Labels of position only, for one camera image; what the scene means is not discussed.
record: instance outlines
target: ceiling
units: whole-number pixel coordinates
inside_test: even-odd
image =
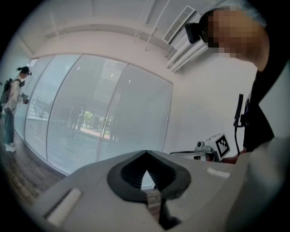
[[[46,0],[23,22],[18,34],[32,53],[51,37],[82,30],[113,31],[134,36],[137,29],[141,32],[141,39],[147,40],[167,1]],[[162,38],[186,5],[201,13],[217,1],[171,0],[150,42],[167,49],[168,45]]]

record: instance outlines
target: white sneaker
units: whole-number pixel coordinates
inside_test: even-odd
[[[16,148],[14,147],[14,145],[9,144],[9,145],[6,146],[6,151],[15,152]]]

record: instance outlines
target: white device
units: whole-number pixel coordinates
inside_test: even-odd
[[[224,133],[213,135],[204,141],[204,145],[217,152],[219,161],[231,150]]]

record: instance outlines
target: person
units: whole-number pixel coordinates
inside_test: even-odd
[[[5,146],[6,151],[15,152],[14,146],[14,114],[16,113],[17,104],[21,102],[20,90],[23,86],[24,79],[30,74],[27,66],[18,68],[20,71],[18,77],[12,82],[8,101],[4,104],[5,111]]]
[[[283,30],[279,21],[272,21],[263,27],[241,10],[226,8],[207,12],[200,20],[201,38],[211,48],[222,49],[231,58],[249,61],[257,67],[252,91],[246,102],[246,127],[243,151],[253,151],[260,144],[274,137],[273,131],[259,107],[282,72],[287,60],[286,47],[281,52],[281,37],[277,32]],[[238,155],[224,158],[223,162],[234,164]]]

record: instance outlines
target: black cable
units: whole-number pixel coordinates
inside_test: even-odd
[[[235,142],[237,146],[237,154],[240,155],[239,145],[237,144],[237,128],[235,127]]]

